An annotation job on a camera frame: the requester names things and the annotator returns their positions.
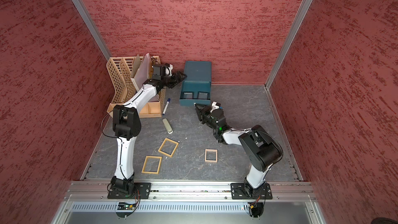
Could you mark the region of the teal three-drawer cabinet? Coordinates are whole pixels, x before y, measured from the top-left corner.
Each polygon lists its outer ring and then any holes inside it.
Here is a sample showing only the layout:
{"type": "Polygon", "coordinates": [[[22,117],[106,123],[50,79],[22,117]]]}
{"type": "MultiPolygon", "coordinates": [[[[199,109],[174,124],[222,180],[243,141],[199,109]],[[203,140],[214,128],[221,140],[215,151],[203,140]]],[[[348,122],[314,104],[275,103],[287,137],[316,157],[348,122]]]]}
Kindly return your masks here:
{"type": "Polygon", "coordinates": [[[191,107],[194,104],[210,105],[211,101],[211,62],[187,61],[179,103],[191,107]]]}

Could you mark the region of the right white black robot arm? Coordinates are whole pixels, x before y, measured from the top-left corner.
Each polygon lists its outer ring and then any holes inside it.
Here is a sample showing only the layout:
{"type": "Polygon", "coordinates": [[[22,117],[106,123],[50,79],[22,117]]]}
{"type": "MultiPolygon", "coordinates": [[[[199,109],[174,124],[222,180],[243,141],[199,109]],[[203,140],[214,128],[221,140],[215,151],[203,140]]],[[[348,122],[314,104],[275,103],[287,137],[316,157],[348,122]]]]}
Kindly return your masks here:
{"type": "Polygon", "coordinates": [[[225,145],[239,145],[244,149],[251,162],[251,168],[245,178],[248,191],[259,189],[265,183],[265,177],[271,167],[278,163],[284,151],[280,144],[260,125],[250,129],[235,129],[227,124],[221,104],[195,103],[195,111],[201,124],[212,128],[215,139],[225,145]]]}

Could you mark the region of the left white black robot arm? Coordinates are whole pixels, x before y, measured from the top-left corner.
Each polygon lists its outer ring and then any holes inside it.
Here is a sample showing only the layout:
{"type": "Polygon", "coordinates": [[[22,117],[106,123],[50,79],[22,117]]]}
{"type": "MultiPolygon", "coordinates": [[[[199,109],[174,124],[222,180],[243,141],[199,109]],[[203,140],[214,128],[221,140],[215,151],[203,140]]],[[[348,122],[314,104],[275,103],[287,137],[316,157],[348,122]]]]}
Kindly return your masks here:
{"type": "Polygon", "coordinates": [[[153,75],[130,100],[113,109],[113,131],[118,142],[117,167],[111,179],[111,190],[127,195],[135,193],[133,153],[142,125],[139,113],[164,88],[173,88],[187,75],[177,71],[167,75],[153,75]]]}

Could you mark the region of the blue white marker pen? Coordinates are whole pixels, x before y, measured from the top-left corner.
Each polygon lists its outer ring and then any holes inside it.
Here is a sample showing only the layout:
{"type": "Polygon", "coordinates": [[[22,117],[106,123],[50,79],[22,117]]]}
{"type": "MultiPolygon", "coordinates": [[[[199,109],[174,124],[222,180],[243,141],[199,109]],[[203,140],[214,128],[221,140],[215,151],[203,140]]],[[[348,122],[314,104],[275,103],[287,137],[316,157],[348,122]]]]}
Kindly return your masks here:
{"type": "Polygon", "coordinates": [[[167,110],[167,108],[168,108],[168,106],[169,106],[169,104],[170,104],[170,101],[171,101],[171,98],[168,98],[168,100],[167,100],[167,102],[166,102],[166,104],[165,104],[165,106],[164,106],[164,109],[163,109],[163,112],[162,112],[162,116],[165,115],[166,110],[167,110]]]}

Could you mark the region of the purple paper folder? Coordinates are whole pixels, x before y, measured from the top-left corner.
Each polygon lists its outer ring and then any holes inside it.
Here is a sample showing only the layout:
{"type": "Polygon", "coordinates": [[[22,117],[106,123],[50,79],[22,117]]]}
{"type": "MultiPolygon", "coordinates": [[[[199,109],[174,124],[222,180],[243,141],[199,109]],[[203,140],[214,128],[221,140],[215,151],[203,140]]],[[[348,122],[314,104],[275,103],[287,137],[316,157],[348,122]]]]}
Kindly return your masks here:
{"type": "Polygon", "coordinates": [[[135,88],[137,91],[141,90],[144,82],[150,78],[151,68],[151,56],[149,53],[147,53],[134,76],[135,88]]]}

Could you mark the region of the beige whiteboard eraser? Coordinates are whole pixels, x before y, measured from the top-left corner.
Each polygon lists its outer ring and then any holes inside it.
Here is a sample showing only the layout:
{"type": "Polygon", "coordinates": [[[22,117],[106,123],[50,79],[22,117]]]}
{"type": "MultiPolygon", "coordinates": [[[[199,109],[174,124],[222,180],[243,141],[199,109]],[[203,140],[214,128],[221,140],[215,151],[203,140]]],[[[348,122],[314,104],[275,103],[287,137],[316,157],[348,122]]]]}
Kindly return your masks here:
{"type": "Polygon", "coordinates": [[[167,133],[168,134],[172,134],[173,133],[173,129],[172,129],[169,121],[166,118],[164,118],[164,119],[162,119],[162,122],[164,124],[164,127],[165,127],[167,133]]]}

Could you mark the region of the brown cardboard sheet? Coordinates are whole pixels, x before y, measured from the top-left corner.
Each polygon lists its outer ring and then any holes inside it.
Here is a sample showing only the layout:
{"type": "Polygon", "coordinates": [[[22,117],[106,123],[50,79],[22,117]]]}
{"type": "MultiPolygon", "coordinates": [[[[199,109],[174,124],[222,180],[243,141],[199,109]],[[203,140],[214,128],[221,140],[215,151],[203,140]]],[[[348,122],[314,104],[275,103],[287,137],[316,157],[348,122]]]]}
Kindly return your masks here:
{"type": "Polygon", "coordinates": [[[135,77],[140,66],[141,66],[141,57],[140,57],[140,55],[137,55],[131,64],[131,78],[135,77]]]}

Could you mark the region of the beige lattice file organizer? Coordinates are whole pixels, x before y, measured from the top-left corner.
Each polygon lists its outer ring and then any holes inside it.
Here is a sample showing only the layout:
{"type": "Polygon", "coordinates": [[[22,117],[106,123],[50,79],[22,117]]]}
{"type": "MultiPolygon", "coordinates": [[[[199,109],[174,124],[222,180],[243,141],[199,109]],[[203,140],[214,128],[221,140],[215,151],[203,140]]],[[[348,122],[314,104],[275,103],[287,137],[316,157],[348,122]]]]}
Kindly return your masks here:
{"type": "MultiPolygon", "coordinates": [[[[115,94],[109,104],[107,113],[112,117],[116,105],[121,105],[130,100],[138,92],[135,88],[134,78],[131,78],[131,64],[134,57],[111,57],[106,66],[113,83],[115,94]]],[[[165,105],[165,90],[161,90],[140,112],[141,118],[158,118],[162,116],[165,105]]]]}

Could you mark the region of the small wooden frame box centre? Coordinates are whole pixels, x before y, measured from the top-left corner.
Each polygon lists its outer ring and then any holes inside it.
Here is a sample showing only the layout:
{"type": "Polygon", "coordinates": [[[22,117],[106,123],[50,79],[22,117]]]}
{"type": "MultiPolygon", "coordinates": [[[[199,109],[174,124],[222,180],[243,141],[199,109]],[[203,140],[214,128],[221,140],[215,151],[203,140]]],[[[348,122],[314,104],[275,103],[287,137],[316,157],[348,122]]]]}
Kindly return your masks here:
{"type": "Polygon", "coordinates": [[[217,149],[205,149],[205,162],[218,162],[218,150],[217,149]]]}

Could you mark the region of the large wooden frame box tilted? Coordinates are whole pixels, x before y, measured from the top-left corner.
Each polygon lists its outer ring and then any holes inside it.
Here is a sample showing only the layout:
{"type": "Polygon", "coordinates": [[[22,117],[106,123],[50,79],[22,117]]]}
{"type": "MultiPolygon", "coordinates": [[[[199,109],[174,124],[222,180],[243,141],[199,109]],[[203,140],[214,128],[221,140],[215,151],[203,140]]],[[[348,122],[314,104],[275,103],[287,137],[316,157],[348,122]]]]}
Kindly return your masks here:
{"type": "Polygon", "coordinates": [[[158,152],[162,155],[171,158],[175,154],[178,146],[179,146],[178,142],[165,138],[160,148],[158,149],[158,152]]]}

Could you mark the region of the large wooden frame box front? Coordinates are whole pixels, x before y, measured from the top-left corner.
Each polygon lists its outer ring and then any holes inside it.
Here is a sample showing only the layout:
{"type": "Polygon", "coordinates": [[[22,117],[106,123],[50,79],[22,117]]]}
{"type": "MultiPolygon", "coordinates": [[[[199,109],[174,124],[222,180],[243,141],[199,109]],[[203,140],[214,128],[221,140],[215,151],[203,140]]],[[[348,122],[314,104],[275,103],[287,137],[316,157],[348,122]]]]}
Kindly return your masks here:
{"type": "Polygon", "coordinates": [[[159,174],[162,163],[160,156],[146,156],[142,168],[143,174],[159,174]]]}

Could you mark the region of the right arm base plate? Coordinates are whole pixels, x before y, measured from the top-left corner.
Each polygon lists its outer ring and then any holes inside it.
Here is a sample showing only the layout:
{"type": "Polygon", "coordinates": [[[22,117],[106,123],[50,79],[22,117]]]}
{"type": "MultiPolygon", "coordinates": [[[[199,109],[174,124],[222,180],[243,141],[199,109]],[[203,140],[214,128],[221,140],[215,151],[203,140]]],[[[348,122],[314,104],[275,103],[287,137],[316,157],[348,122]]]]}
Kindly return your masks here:
{"type": "Polygon", "coordinates": [[[263,183],[258,188],[252,188],[248,183],[232,183],[230,186],[233,200],[271,200],[273,198],[268,183],[263,183]]]}

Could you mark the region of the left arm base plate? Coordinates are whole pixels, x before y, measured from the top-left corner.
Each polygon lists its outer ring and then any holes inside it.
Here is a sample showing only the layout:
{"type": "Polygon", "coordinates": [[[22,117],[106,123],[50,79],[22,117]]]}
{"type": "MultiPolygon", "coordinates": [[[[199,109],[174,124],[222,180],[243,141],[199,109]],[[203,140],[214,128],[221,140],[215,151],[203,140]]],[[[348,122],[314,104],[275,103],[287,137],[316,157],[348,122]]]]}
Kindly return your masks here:
{"type": "Polygon", "coordinates": [[[148,199],[151,191],[151,183],[111,183],[108,189],[108,199],[148,199]]]}

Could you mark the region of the aluminium front rail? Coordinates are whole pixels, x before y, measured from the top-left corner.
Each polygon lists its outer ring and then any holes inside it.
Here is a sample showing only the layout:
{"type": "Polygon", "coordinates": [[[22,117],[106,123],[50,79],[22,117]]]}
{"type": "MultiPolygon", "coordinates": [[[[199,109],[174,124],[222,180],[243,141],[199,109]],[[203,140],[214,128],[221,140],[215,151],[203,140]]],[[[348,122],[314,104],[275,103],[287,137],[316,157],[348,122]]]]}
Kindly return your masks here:
{"type": "MultiPolygon", "coordinates": [[[[64,201],[109,201],[110,180],[72,181],[64,201]]],[[[243,186],[230,181],[136,180],[142,201],[227,202],[255,201],[244,195],[243,186]]],[[[260,199],[267,202],[317,202],[312,184],[303,181],[271,181],[260,199]]]]}

